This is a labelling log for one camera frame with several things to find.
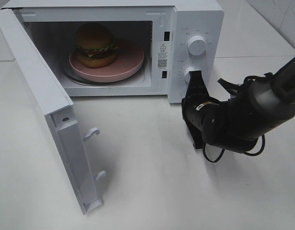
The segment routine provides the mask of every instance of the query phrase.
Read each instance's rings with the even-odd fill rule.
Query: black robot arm
[[[264,134],[295,116],[295,58],[276,74],[265,77],[248,76],[242,85],[219,80],[234,96],[220,102],[212,98],[203,82],[201,72],[193,71],[185,98],[182,115],[194,140],[194,148],[210,144],[224,150],[259,155],[265,145]],[[261,150],[248,153],[262,137]]]

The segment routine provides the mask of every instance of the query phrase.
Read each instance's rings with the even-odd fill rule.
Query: microwave
[[[106,172],[91,173],[84,142],[99,130],[80,133],[70,97],[167,95],[169,103],[180,103],[191,71],[201,70],[209,83],[223,16],[216,0],[10,0],[0,10],[0,30],[47,122],[83,214],[102,205],[97,181]],[[82,81],[70,55],[76,31],[89,22],[140,47],[140,68],[120,81]]]

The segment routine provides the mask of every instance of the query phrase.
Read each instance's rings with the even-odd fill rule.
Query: timer knob
[[[207,40],[202,35],[193,35],[187,41],[188,50],[192,55],[201,55],[206,50]]]
[[[190,81],[190,72],[191,71],[198,71],[198,70],[200,70],[200,69],[195,67],[195,66],[190,66],[190,67],[186,68],[184,70],[184,72],[183,72],[185,81],[187,83],[189,83],[189,81]]]

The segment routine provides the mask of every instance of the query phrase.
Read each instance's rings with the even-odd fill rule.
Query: open microwave door
[[[93,177],[83,145],[99,130],[91,129],[85,137],[80,134],[72,100],[25,32],[24,22],[20,22],[20,17],[18,19],[14,13],[16,10],[0,11],[0,29],[25,84],[48,124],[80,208],[85,214],[102,205],[97,196],[96,181],[106,173],[101,171]]]

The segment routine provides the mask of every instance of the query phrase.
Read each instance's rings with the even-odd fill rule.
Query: pink plate
[[[115,82],[135,74],[143,64],[144,51],[134,42],[118,40],[117,59],[110,65],[101,68],[88,68],[76,58],[76,52],[70,54],[72,69],[82,78],[95,82]]]

